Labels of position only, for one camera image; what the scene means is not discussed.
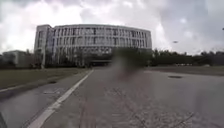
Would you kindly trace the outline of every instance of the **curved building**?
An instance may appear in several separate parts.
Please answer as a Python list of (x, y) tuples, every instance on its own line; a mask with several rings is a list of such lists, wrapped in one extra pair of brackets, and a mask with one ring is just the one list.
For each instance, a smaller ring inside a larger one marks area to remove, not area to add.
[(40, 25), (36, 29), (34, 50), (64, 54), (69, 59), (82, 50), (84, 53), (109, 54), (113, 48), (136, 47), (151, 49), (151, 33), (147, 30), (113, 25), (63, 25), (52, 28)]

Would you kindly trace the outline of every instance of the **road marking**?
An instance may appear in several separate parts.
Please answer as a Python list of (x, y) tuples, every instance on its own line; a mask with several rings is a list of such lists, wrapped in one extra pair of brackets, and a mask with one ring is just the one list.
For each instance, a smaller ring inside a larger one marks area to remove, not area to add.
[(73, 91), (79, 85), (88, 78), (88, 76), (93, 72), (90, 71), (84, 78), (82, 78), (78, 83), (76, 83), (74, 86), (72, 86), (65, 94), (63, 94), (61, 97), (59, 97), (56, 102), (54, 102), (52, 105), (50, 105), (37, 119), (35, 119), (27, 128), (40, 128), (44, 122), (47, 120), (48, 117), (51, 116), (55, 112), (56, 109), (58, 109), (61, 106), (61, 103), (66, 100)]

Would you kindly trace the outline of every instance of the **sky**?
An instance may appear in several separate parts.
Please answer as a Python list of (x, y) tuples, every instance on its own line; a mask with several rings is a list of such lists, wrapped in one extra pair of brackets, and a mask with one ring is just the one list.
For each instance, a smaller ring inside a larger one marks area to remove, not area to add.
[(0, 0), (0, 53), (32, 51), (41, 24), (123, 25), (150, 30), (157, 49), (224, 50), (223, 15), (224, 0)]

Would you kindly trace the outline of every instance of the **grass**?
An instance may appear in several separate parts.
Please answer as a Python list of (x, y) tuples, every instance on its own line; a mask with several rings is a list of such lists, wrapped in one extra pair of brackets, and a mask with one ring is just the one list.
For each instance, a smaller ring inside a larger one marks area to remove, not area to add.
[(224, 66), (168, 66), (168, 67), (150, 67), (150, 70), (187, 73), (187, 74), (200, 74), (200, 75), (214, 75), (224, 76)]
[(85, 69), (59, 68), (59, 69), (32, 69), (32, 70), (0, 70), (0, 89), (18, 86), (41, 79), (59, 77), (63, 78), (76, 74)]

